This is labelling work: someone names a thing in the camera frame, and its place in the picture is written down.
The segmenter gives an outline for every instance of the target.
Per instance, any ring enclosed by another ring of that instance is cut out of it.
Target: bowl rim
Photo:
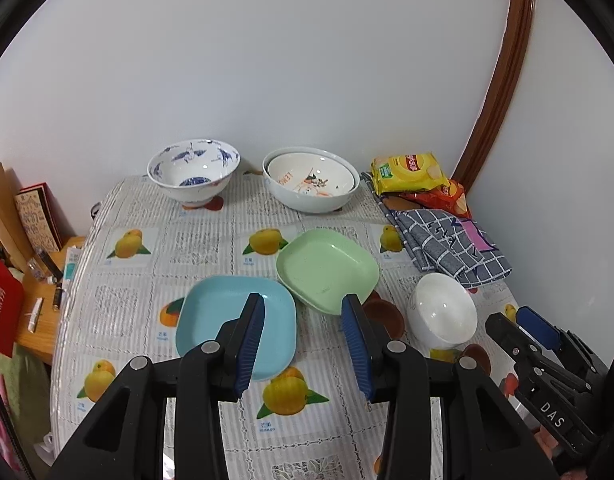
[[[437,274],[438,276],[442,276],[442,279],[443,279],[443,280],[445,280],[445,279],[452,280],[452,282],[455,282],[455,283],[456,283],[456,284],[457,284],[457,285],[458,285],[458,286],[459,286],[459,287],[460,287],[460,288],[461,288],[461,289],[462,289],[462,290],[465,292],[465,294],[467,295],[467,298],[469,298],[469,301],[471,301],[471,303],[470,303],[470,305],[471,305],[471,306],[470,306],[470,307],[468,307],[468,309],[469,309],[469,310],[472,310],[472,311],[474,312],[474,314],[475,314],[475,327],[474,327],[473,332],[471,333],[471,335],[470,335],[470,336],[469,336],[467,339],[465,339],[465,340],[461,340],[461,341],[454,341],[454,340],[450,340],[450,339],[444,338],[444,337],[442,337],[442,336],[438,335],[436,332],[434,332],[434,330],[432,330],[432,328],[429,326],[429,323],[427,323],[427,320],[426,320],[425,316],[423,315],[423,311],[420,309],[420,307],[418,307],[418,306],[416,305],[416,309],[415,309],[415,310],[417,310],[417,311],[418,311],[418,317],[419,317],[419,318],[420,318],[420,320],[421,320],[421,321],[424,323],[424,326],[427,328],[427,330],[429,331],[429,333],[431,333],[431,334],[432,334],[432,335],[433,335],[435,338],[438,338],[440,341],[443,341],[444,343],[447,343],[447,344],[451,344],[451,345],[461,345],[461,344],[463,344],[463,343],[465,343],[465,342],[469,341],[469,340],[470,340],[470,339],[473,337],[473,335],[476,333],[476,330],[478,329],[478,309],[476,308],[476,304],[473,302],[473,298],[472,298],[472,297],[469,295],[469,292],[467,291],[467,289],[466,289],[466,288],[464,288],[464,287],[463,287],[463,286],[462,286],[462,285],[461,285],[461,284],[458,282],[458,280],[456,280],[455,278],[452,278],[451,276],[449,276],[449,275],[447,275],[447,274],[444,274],[444,273],[442,273],[442,272],[429,272],[429,273],[427,273],[427,274],[423,275],[423,277],[422,277],[422,278],[420,278],[420,280],[418,280],[418,282],[416,283],[416,286],[414,287],[414,291],[413,291],[413,294],[412,294],[412,298],[413,298],[413,300],[414,300],[415,302],[417,302],[417,301],[416,301],[416,298],[417,298],[417,296],[418,296],[418,294],[417,294],[417,291],[418,291],[418,285],[419,285],[419,284],[420,284],[420,283],[421,283],[421,282],[422,282],[422,281],[423,281],[423,280],[424,280],[424,279],[425,279],[427,276],[432,276],[432,275],[434,275],[434,274]]]
[[[237,155],[238,155],[238,160],[235,163],[234,167],[227,173],[225,174],[223,177],[219,178],[218,180],[210,180],[209,182],[203,182],[202,184],[193,184],[192,186],[174,186],[173,184],[164,184],[163,182],[158,182],[153,176],[151,176],[151,171],[149,171],[149,167],[151,166],[151,163],[153,162],[153,160],[157,157],[160,156],[160,154],[165,150],[165,148],[170,148],[171,146],[173,146],[174,144],[184,144],[185,142],[203,142],[203,141],[211,141],[211,142],[219,142],[220,144],[224,144],[225,146],[229,146]],[[239,166],[240,161],[242,160],[242,157],[240,156],[240,152],[234,148],[231,144],[229,144],[228,142],[226,142],[225,140],[219,140],[219,139],[208,139],[208,138],[199,138],[199,139],[187,139],[187,140],[177,140],[176,142],[172,143],[172,144],[168,144],[167,146],[162,147],[161,149],[159,149],[155,155],[153,155],[148,163],[147,163],[147,176],[149,177],[149,179],[156,184],[157,186],[161,186],[161,187],[167,187],[169,189],[193,189],[196,187],[210,187],[211,185],[216,186],[216,184],[218,182],[223,181],[225,178],[227,178],[228,176],[231,175],[231,173],[233,173],[234,171],[236,171],[236,168]]]
[[[354,178],[354,186],[344,194],[335,195],[333,197],[318,196],[318,197],[311,197],[311,198],[315,198],[317,200],[328,200],[331,198],[339,198],[341,196],[351,195],[352,193],[356,192],[356,190],[360,186],[360,174],[358,173],[356,168],[354,168],[354,166],[351,163],[349,163],[349,161],[342,158],[340,155],[336,155],[335,153],[328,152],[327,150],[321,150],[319,148],[310,148],[309,146],[288,146],[286,148],[278,148],[277,150],[273,150],[272,152],[269,152],[264,156],[263,176],[266,176],[271,182],[273,182],[274,184],[277,184],[278,186],[282,187],[283,189],[287,190],[290,193],[293,193],[299,196],[305,196],[305,195],[301,195],[300,193],[294,191],[293,189],[288,189],[282,186],[278,181],[274,180],[274,178],[267,171],[267,167],[269,166],[269,163],[272,160],[274,160],[274,158],[276,158],[279,155],[286,155],[289,153],[311,153],[313,155],[326,156],[327,158],[330,158],[331,160],[338,162],[339,164],[342,164],[345,168],[347,168],[347,170],[349,170],[352,177]]]

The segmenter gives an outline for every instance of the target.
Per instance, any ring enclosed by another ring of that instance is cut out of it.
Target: wall
[[[434,150],[450,173],[508,0],[48,0],[0,60],[0,160],[72,227],[168,142]]]
[[[509,256],[521,304],[614,355],[614,67],[563,0],[530,45],[469,205]]]

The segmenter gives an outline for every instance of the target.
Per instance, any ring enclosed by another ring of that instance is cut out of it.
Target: green fabric
[[[0,354],[0,374],[5,378],[11,421],[24,454],[38,480],[49,472],[34,451],[34,444],[51,431],[49,376],[42,361],[25,348],[14,345],[13,358]]]

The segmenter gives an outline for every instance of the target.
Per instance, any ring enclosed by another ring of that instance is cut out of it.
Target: plaid cloth
[[[389,210],[375,193],[371,177],[366,173],[362,177],[421,272],[443,272],[465,288],[496,282],[511,273],[504,254],[473,220],[441,209]]]

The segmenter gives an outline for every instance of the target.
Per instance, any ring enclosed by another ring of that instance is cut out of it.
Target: silver screw
[[[402,341],[392,340],[387,343],[387,350],[394,352],[394,354],[400,354],[406,349],[407,345],[405,345]]]
[[[202,343],[200,350],[202,350],[205,354],[213,354],[214,352],[220,350],[220,343],[217,341],[205,341]]]
[[[134,357],[129,363],[129,366],[134,370],[142,370],[145,366],[147,366],[147,358],[144,355]]]
[[[460,361],[458,362],[465,370],[473,370],[476,366],[478,366],[476,360],[468,355],[461,357]]]

